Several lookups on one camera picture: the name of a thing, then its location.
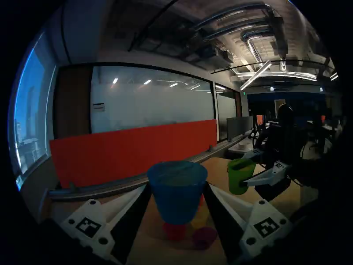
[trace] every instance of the desk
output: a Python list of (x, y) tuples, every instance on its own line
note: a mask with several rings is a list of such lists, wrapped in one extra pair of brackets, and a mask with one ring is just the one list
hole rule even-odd
[(322, 127), (323, 127), (324, 129), (326, 129), (327, 131), (332, 131), (332, 126), (329, 126), (329, 125), (325, 124), (325, 125), (323, 125)]
[(248, 151), (251, 151), (252, 148), (252, 139), (249, 138), (244, 138), (241, 140), (239, 143), (233, 145), (232, 147), (228, 148), (228, 151), (230, 153), (236, 153), (236, 154), (244, 154)]
[[(208, 171), (207, 181), (228, 193), (227, 164), (229, 161), (228, 159), (213, 157), (201, 163)], [(261, 166), (257, 165), (254, 174), (263, 170)], [(105, 203), (116, 197), (117, 196), (103, 198), (99, 199), (99, 201)], [(253, 187), (249, 187), (245, 194), (239, 195), (238, 197), (250, 203), (261, 199), (260, 195)], [(56, 217), (58, 217), (58, 210), (66, 210), (66, 218), (83, 203), (84, 202), (54, 203), (52, 205), (52, 215), (56, 212)], [(292, 183), (286, 191), (272, 200), (271, 204), (289, 217), (300, 206), (299, 186)], [(191, 241), (191, 235), (194, 229), (190, 224), (187, 225), (185, 240), (171, 242), (166, 239), (166, 235), (162, 229), (163, 223), (152, 195), (132, 245), (128, 264), (227, 264), (224, 250), (218, 237), (209, 249), (195, 250)], [(211, 216), (208, 217), (207, 226), (214, 227)]]
[[(228, 173), (227, 164), (230, 160), (213, 157), (201, 163), (208, 171), (207, 181), (212, 185), (228, 192)], [(264, 171), (260, 165), (256, 165), (254, 174)], [(247, 192), (242, 195), (236, 195), (244, 201), (254, 203), (261, 199), (261, 196), (255, 191), (254, 187), (249, 187)], [(300, 186), (291, 182), (290, 186), (274, 198), (271, 204), (287, 218), (289, 218), (297, 209), (300, 208)]]

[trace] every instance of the frosted glass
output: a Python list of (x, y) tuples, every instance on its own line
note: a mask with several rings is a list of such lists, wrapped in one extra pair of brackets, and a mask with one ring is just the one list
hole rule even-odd
[(236, 117), (235, 99), (217, 94), (219, 139), (227, 138), (227, 118)]
[[(144, 68), (95, 67), (92, 133), (214, 119), (209, 92), (209, 82), (187, 76)], [(94, 109), (97, 103), (104, 103), (104, 111)]]

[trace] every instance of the orange panel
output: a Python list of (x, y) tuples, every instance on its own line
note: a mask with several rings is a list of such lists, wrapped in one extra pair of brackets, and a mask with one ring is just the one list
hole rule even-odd
[(216, 130), (216, 120), (193, 121), (56, 139), (50, 148), (61, 186), (83, 187), (199, 154), (217, 144)]
[(257, 125), (261, 125), (263, 123), (263, 115), (257, 115)]

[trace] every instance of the gray partition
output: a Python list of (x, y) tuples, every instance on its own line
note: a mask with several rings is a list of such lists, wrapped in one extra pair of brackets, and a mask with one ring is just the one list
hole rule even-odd
[(252, 129), (252, 116), (235, 117), (227, 119), (227, 138), (231, 141), (234, 137), (244, 134)]

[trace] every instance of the window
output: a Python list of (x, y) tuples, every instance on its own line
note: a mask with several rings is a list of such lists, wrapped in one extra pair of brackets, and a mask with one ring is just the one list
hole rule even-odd
[(47, 154), (47, 105), (55, 69), (56, 61), (42, 34), (26, 59), (15, 95), (13, 132), (19, 188), (23, 174)]
[(237, 116), (234, 90), (215, 84), (218, 106), (219, 140), (227, 139), (227, 118)]
[(94, 67), (91, 103), (92, 133), (214, 119), (210, 82), (154, 69)]

